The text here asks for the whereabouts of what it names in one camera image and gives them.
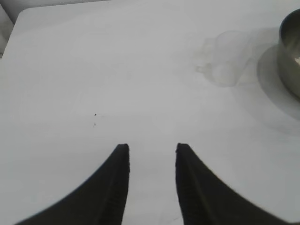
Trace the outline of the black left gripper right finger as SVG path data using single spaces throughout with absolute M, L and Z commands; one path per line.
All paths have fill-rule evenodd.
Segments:
M 186 225 L 285 225 L 219 179 L 185 143 L 176 149 L 176 189 Z

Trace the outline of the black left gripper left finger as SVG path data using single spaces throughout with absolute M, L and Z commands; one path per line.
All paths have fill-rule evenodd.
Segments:
M 22 225 L 120 225 L 129 188 L 129 146 L 119 144 L 77 189 Z

